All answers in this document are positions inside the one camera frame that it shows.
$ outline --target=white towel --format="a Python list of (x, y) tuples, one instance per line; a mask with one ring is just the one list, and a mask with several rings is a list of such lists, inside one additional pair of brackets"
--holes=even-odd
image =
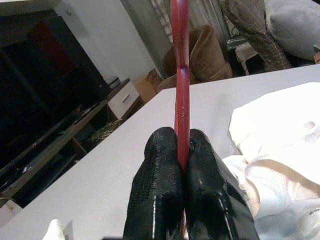
[(58, 219), (50, 222), (48, 230), (42, 240), (66, 240), (62, 224)]
[(320, 83), (269, 93), (235, 109), (224, 159), (249, 198), (261, 240), (320, 239)]

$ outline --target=white tabletop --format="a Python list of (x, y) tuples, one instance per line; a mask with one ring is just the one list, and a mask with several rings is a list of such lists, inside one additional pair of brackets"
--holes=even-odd
[[(228, 126), (235, 108), (266, 93), (320, 82), (320, 65), (190, 87), (190, 126), (201, 129), (224, 158), (235, 153)], [(174, 125), (175, 89), (154, 99), (0, 229), (1, 240), (41, 240), (52, 219), (69, 239), (122, 236), (131, 183), (153, 131)]]

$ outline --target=gray cushion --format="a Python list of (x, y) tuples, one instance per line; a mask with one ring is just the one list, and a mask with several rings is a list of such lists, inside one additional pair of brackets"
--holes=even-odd
[(258, 52), (270, 71), (290, 68), (283, 49), (268, 33), (264, 0), (220, 0), (224, 14)]
[(320, 47), (320, 5), (312, 0), (264, 0), (268, 31), (291, 55), (313, 60)]

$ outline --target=red stick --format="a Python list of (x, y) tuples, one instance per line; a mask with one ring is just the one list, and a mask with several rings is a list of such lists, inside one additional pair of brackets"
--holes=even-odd
[(174, 129), (178, 138), (178, 161), (183, 172), (189, 161), (189, 0), (171, 0), (173, 46), (176, 59)]

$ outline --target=white drawer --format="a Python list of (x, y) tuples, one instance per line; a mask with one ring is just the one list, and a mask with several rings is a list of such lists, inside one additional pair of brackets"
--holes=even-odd
[(128, 111), (130, 106), (139, 97), (139, 93), (136, 88), (129, 81), (109, 102), (108, 105), (114, 115), (121, 119), (123, 115)]

